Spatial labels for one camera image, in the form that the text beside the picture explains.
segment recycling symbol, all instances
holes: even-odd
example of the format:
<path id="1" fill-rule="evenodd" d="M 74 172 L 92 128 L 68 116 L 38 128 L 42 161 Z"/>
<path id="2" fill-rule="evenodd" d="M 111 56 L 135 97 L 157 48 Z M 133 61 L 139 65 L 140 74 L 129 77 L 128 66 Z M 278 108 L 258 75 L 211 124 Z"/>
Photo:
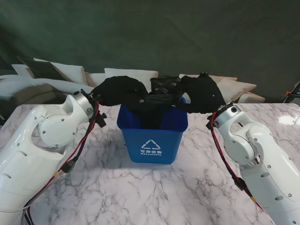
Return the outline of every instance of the recycling symbol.
<path id="1" fill-rule="evenodd" d="M 152 142 L 152 143 L 156 146 L 156 148 L 153 148 L 153 147 L 152 147 L 152 148 L 149 148 L 149 147 L 147 147 L 147 145 L 148 145 L 150 142 Z M 160 146 L 159 146 L 158 144 L 156 144 L 154 140 L 148 140 L 148 141 L 142 146 L 142 149 L 160 150 Z"/>

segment white robotic arm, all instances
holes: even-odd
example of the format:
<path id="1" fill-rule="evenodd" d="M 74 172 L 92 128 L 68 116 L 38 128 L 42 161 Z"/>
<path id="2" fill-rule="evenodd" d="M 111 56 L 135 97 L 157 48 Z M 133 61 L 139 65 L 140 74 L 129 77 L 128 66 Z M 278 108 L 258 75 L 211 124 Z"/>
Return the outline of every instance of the white robotic arm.
<path id="1" fill-rule="evenodd" d="M 240 165 L 248 190 L 276 225 L 300 225 L 300 172 L 270 130 L 237 106 L 217 111 L 214 125 L 228 156 Z M 243 127 L 235 133 L 233 124 Z"/>
<path id="2" fill-rule="evenodd" d="M 31 110 L 0 152 L 1 225 L 10 225 L 55 174 L 78 125 L 87 122 L 93 111 L 80 92 L 68 95 L 62 105 L 39 105 Z M 47 147 L 32 142 L 36 128 Z"/>

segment blue trash bin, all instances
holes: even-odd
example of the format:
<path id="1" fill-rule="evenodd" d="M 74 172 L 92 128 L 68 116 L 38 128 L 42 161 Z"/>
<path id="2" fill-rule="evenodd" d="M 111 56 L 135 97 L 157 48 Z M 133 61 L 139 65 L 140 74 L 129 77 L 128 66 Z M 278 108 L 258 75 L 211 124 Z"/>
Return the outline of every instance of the blue trash bin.
<path id="1" fill-rule="evenodd" d="M 163 115 L 159 130 L 140 129 L 138 116 L 121 105 L 117 125 L 133 162 L 171 164 L 176 158 L 183 132 L 188 127 L 188 115 L 172 108 Z"/>

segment white marble surface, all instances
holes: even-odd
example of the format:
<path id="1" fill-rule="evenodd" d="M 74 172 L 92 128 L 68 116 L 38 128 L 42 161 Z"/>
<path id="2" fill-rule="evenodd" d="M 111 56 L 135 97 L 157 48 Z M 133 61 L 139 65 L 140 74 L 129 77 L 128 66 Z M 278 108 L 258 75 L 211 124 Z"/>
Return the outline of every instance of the white marble surface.
<path id="1" fill-rule="evenodd" d="M 267 125 L 300 169 L 300 108 L 293 104 L 243 104 Z M 0 130 L 0 149 L 33 106 L 18 107 Z M 207 115 L 188 116 L 172 165 L 131 162 L 116 119 L 119 107 L 101 107 L 107 126 L 90 134 L 71 174 L 32 205 L 36 225 L 271 225 L 234 184 L 205 127 Z M 79 127 L 70 152 L 85 133 Z M 238 167 L 230 162 L 237 172 Z"/>

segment couch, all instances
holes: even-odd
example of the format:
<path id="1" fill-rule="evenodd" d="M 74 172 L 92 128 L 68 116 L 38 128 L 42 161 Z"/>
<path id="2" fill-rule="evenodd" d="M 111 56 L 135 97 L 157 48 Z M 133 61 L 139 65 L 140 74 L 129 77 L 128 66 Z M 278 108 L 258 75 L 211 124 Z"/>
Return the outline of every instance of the couch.
<path id="1" fill-rule="evenodd" d="M 143 82 L 150 91 L 150 78 L 158 77 L 157 71 L 106 68 L 105 73 L 87 73 L 81 66 L 52 63 L 66 80 L 35 78 L 33 71 L 23 64 L 12 65 L 18 75 L 0 76 L 0 114 L 7 119 L 14 109 L 24 104 L 55 104 L 63 102 L 67 94 L 83 89 L 90 93 L 105 78 L 128 75 Z M 234 77 L 211 76 L 220 88 L 227 103 L 262 103 L 265 99 L 250 93 L 254 84 L 237 82 Z"/>

